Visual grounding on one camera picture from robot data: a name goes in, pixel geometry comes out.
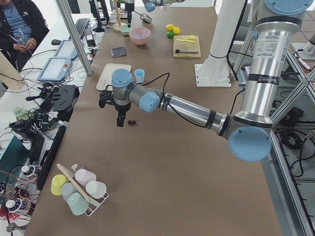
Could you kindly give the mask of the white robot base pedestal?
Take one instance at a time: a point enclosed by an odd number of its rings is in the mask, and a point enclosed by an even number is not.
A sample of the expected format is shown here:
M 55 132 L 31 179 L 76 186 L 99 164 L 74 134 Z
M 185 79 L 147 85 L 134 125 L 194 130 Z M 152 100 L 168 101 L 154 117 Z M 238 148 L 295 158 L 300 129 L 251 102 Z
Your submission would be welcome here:
M 224 0 L 216 23 L 208 58 L 195 65 L 198 87 L 230 87 L 227 55 L 237 31 L 245 0 Z

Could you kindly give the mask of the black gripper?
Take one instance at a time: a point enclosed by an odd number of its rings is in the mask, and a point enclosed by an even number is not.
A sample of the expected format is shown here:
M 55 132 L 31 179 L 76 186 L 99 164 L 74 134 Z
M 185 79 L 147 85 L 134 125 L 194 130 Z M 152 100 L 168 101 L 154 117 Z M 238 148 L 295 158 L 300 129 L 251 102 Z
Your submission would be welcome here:
M 134 3 L 135 0 L 125 0 L 125 10 L 128 12 L 127 14 L 127 26 L 131 27 L 131 13 L 134 11 Z
M 115 102 L 115 109 L 118 112 L 118 117 L 117 117 L 117 126 L 118 127 L 123 127 L 125 118 L 126 118 L 126 113 L 130 110 L 131 108 L 131 102 L 126 100 L 126 99 L 118 99 L 114 98 Z

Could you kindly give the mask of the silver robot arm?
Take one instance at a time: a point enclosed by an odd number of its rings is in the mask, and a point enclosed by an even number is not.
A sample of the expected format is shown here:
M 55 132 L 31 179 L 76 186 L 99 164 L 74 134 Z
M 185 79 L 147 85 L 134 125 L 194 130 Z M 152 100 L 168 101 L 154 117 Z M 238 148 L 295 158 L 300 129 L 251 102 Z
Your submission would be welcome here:
M 147 12 L 152 12 L 158 6 L 165 6 L 173 3 L 182 3 L 185 0 L 142 0 Z M 135 0 L 125 0 L 125 10 L 127 11 L 127 26 L 131 27 L 132 12 L 135 11 Z
M 280 82 L 291 37 L 301 28 L 310 0 L 261 0 L 256 3 L 252 26 L 257 43 L 245 88 L 241 110 L 220 114 L 158 88 L 146 88 L 132 80 L 126 69 L 112 74 L 110 103 L 118 111 L 117 125 L 123 126 L 132 104 L 151 113 L 156 108 L 176 113 L 186 121 L 214 130 L 227 139 L 230 151 L 239 159 L 256 162 L 272 147 L 270 110 Z

